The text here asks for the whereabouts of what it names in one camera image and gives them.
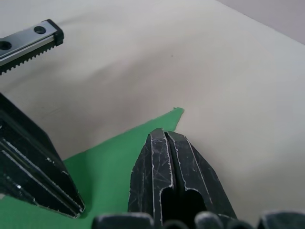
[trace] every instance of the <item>beige table surface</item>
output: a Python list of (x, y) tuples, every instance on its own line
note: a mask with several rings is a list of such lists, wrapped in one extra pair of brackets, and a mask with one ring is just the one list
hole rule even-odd
[(51, 18), (64, 44), (0, 91), (70, 157), (179, 106), (241, 219), (305, 209), (305, 46), (215, 0), (2, 0), (0, 37)]

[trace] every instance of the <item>white tabletop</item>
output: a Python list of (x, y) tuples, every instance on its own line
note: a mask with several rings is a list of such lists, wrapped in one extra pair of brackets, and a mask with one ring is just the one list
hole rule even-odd
[(2, 0), (0, 37), (48, 18), (64, 44), (0, 91), (63, 159), (179, 106), (239, 218), (304, 208), (304, 45), (215, 0)]

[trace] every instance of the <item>green sheet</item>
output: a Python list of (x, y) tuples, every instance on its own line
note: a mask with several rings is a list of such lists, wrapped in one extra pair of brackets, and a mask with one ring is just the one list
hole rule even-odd
[(183, 109), (175, 108), (64, 161), (86, 205), (80, 218), (4, 197), (0, 200), (0, 228), (90, 229), (99, 214), (126, 212), (131, 170), (147, 135), (158, 127), (174, 131), (182, 113)]

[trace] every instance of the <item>black mechanical part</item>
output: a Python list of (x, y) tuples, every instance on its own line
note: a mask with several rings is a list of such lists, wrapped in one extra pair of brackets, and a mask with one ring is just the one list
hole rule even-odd
[[(131, 174), (128, 211), (96, 217), (92, 229), (253, 229), (236, 218), (213, 168), (188, 139), (152, 131)], [(304, 229), (305, 214), (264, 215), (258, 229)]]
[(73, 218), (85, 209), (47, 134), (2, 94), (0, 193)]
[(0, 75), (63, 43), (63, 31), (52, 20), (0, 39)]

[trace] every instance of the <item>green paper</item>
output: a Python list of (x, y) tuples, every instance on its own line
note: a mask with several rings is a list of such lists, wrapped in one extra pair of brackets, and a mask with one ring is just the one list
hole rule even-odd
[(182, 108), (175, 108), (64, 161), (86, 205), (80, 218), (4, 197), (0, 200), (0, 228), (90, 229), (95, 216), (126, 212), (130, 174), (147, 135), (158, 127), (174, 131), (182, 113)]

